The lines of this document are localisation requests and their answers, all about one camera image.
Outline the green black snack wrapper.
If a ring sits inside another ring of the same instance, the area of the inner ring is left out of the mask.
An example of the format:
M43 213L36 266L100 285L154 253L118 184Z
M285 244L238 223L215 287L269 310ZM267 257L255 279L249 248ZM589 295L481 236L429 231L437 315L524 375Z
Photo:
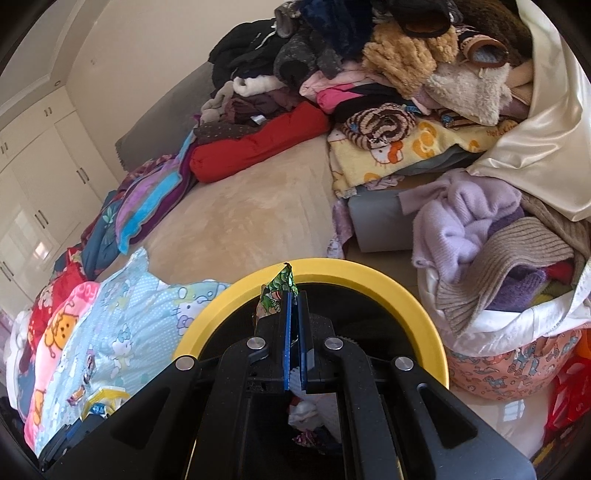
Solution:
M287 294L297 298L298 289L294 281L293 267L290 263L284 263L280 270L270 283L264 284L259 295L259 303L256 305L256 322L267 316L280 313L283 299Z

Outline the yellow white snack bag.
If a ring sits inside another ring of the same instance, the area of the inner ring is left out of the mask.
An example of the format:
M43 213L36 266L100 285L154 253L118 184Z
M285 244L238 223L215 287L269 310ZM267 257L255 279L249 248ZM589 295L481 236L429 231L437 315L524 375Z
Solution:
M98 415L102 418L111 416L131 395L120 387L101 387L92 393L85 401L81 418L88 415Z

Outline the yellow rimmed black trash bin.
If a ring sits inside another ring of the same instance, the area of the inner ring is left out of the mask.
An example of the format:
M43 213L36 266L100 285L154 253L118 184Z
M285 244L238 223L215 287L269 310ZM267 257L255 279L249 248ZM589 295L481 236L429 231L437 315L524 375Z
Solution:
M294 298L290 293L287 294L278 313L290 315L286 323L287 336L284 338L283 349L283 365L288 370L287 388L290 393L287 420L290 406L296 406L301 400L335 395L308 393L301 385L307 378L304 367L307 367L314 351L311 322L304 311L304 291L307 290L352 290L376 301L408 329L410 342L417 347L417 356L424 369L448 388L442 342L424 309L405 288L372 268L344 260L304 259L290 265L293 267L298 295ZM254 322L249 332L239 334L235 343L252 337L257 323L259 322ZM342 442L335 441L327 428L300 431L288 423L287 426L290 463L288 475L283 479L346 479L342 470Z

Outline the purple white candy wrapper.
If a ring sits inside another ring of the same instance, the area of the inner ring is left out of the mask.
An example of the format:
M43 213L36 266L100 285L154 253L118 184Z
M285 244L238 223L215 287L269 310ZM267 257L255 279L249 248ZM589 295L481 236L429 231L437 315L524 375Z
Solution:
M86 358L84 361L84 368L82 371L82 381L84 385L89 385L91 378L95 372L96 363L95 363L95 354L92 348L88 349L86 352Z

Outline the pink cartoon bear blanket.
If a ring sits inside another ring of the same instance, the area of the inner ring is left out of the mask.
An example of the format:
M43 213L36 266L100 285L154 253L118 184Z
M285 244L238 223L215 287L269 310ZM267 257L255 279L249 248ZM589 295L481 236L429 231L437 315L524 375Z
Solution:
M33 394L24 425L24 439L34 453L38 452L35 442L41 429L50 380L74 328L92 307L99 291L100 284L94 281L86 281L76 286L54 311L38 343Z

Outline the beige ribbed knit sweater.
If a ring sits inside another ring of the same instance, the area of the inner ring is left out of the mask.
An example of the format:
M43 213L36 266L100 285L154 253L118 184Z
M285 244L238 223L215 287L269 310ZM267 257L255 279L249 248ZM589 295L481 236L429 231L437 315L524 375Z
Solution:
M573 257L573 248L540 220L521 218L490 237L458 282L438 282L436 307L460 336L494 300L512 269L538 269Z

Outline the grey folded cushion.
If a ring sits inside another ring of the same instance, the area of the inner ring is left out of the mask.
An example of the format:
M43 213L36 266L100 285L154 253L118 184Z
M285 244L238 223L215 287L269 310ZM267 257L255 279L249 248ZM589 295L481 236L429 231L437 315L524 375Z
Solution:
M348 200L356 241L363 253L406 251L413 248L414 215L405 215L400 191L358 189Z

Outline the beige plush bed cover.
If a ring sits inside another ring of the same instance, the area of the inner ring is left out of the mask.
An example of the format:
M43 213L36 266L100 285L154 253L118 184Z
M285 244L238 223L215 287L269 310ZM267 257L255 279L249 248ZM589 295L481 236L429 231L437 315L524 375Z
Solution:
M167 284L233 283L267 266L324 257L335 228L325 136L223 180L198 184L138 243Z

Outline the purple blue striped blanket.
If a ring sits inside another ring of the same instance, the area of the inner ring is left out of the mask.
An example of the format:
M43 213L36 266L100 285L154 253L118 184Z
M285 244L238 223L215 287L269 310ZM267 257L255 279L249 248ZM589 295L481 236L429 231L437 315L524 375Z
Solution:
M197 183L189 166L195 135L190 132L178 154L162 162L126 191L115 219L118 250L127 255L142 241Z

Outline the yellow cartoon blanket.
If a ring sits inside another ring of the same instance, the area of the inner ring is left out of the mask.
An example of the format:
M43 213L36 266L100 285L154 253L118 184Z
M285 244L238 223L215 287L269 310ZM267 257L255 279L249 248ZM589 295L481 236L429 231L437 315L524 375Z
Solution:
M329 133L329 162L332 190L339 198L353 194L353 188L427 162L458 147L461 152L482 154L518 123L505 119L494 127L481 125L448 129L437 121L421 120L405 139L386 147L363 150L341 130Z

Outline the red folded garment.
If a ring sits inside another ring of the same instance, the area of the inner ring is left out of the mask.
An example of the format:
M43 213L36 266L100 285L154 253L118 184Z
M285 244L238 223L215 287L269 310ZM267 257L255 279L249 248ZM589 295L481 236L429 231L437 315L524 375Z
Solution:
M303 102L252 134L195 147L189 157L190 170L198 182L214 183L328 133L329 127L331 122L321 109Z

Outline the brown striped knit garment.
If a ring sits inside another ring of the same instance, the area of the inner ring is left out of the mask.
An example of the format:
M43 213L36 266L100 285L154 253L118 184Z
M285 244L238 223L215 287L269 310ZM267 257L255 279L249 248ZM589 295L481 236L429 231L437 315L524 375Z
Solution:
M353 114L342 124L342 133L360 149L373 150L402 141L416 127L415 115L405 106L385 103Z

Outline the grey padded headboard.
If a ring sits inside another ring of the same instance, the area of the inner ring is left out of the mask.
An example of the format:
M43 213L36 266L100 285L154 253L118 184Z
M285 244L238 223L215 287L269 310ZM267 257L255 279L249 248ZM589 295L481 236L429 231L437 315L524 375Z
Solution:
M118 139L122 168L131 172L145 161L176 155L195 125L193 116L211 99L213 66L205 62L161 97Z

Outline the brown plush dog toy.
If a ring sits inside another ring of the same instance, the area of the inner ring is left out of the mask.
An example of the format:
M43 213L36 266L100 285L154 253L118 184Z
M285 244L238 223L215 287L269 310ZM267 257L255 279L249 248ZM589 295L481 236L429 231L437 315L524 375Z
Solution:
M448 128L521 121L533 37L512 1L375 1L363 65Z

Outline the black clothes pile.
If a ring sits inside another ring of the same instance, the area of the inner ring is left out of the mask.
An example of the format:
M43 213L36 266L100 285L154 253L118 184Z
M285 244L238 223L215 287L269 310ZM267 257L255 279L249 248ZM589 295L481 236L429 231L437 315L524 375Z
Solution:
M273 64L286 42L276 33L273 19L246 22L233 27L208 56L214 91L236 77L246 79L273 74Z

